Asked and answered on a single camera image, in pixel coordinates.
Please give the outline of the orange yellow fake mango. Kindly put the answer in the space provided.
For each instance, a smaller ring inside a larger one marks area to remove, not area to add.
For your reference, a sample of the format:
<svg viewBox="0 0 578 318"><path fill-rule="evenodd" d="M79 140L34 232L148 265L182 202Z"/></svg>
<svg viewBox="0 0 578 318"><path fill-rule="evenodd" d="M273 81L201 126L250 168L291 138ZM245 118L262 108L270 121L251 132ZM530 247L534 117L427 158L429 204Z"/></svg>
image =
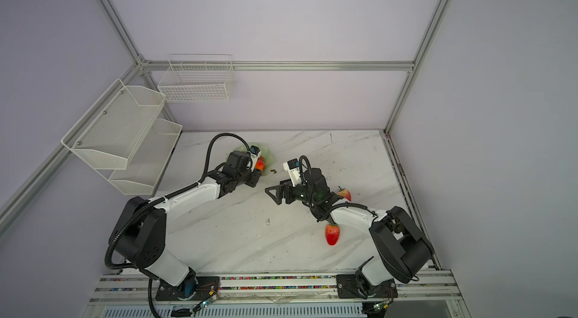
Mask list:
<svg viewBox="0 0 578 318"><path fill-rule="evenodd" d="M265 169L265 163L262 159L257 160L255 164L255 169L259 171L263 171Z"/></svg>

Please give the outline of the red green fake apple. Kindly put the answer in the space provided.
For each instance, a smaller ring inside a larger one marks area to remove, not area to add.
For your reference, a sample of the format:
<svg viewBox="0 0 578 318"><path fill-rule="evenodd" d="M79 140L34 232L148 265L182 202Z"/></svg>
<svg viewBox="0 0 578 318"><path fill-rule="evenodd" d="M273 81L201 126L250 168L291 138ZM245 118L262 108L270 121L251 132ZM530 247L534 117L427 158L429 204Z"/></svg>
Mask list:
<svg viewBox="0 0 578 318"><path fill-rule="evenodd" d="M341 199L345 199L348 204L352 203L352 195L349 190L340 190L336 195Z"/></svg>

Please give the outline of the red fake strawberry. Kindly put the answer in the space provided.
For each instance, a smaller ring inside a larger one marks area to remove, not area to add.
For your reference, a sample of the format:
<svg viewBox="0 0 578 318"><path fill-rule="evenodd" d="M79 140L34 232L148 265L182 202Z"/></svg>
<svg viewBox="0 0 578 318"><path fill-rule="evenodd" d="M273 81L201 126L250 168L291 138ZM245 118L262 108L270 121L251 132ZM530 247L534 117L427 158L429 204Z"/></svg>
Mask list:
<svg viewBox="0 0 578 318"><path fill-rule="evenodd" d="M334 224L327 224L325 227L325 238L329 246L335 246L340 239L339 226Z"/></svg>

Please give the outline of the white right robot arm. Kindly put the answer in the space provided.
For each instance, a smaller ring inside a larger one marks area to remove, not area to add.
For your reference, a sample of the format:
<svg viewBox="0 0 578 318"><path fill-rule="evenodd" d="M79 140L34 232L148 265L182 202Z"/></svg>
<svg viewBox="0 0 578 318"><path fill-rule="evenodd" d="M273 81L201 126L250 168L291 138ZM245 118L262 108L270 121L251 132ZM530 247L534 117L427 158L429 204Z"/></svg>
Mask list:
<svg viewBox="0 0 578 318"><path fill-rule="evenodd" d="M265 193L277 205L302 202L319 222L349 227L371 237L376 255L363 262L354 274L337 277L341 298L395 297L395 283L409 283L434 255L425 233L401 207L376 210L351 202L347 193L332 192L319 168L312 176L291 171L290 178L268 187Z"/></svg>

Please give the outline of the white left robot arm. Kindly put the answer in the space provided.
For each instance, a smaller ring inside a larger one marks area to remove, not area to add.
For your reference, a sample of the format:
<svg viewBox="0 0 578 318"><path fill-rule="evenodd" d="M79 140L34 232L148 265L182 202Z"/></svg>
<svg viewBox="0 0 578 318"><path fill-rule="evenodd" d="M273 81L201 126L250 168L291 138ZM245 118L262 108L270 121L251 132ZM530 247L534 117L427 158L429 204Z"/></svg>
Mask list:
<svg viewBox="0 0 578 318"><path fill-rule="evenodd" d="M135 268L153 280L175 289L176 297L196 295L196 272L166 247L168 227L199 206L232 193L238 186L255 187L264 161L261 151L233 151L220 167L207 173L204 181L153 199L130 199L108 241L105 266L111 270Z"/></svg>

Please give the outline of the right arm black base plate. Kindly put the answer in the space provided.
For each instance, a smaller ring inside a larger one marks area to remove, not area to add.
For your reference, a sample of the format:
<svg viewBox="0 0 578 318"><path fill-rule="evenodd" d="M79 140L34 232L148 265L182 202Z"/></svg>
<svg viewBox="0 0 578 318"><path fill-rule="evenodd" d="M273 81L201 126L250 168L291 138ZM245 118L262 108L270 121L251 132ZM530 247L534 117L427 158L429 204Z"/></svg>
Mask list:
<svg viewBox="0 0 578 318"><path fill-rule="evenodd" d="M397 298L397 286L394 280L385 280L379 285L371 284L361 275L338 274L337 294L339 298Z"/></svg>

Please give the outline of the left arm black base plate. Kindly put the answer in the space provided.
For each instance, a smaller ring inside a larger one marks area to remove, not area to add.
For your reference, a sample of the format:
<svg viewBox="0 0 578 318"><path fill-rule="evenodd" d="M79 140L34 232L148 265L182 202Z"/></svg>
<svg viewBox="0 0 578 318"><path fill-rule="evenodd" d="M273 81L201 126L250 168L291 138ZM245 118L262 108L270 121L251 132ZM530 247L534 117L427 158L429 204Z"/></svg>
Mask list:
<svg viewBox="0 0 578 318"><path fill-rule="evenodd" d="M211 295L216 295L221 285L218 276L197 276L186 280L179 286L171 286L164 280L160 281L156 301L205 301Z"/></svg>

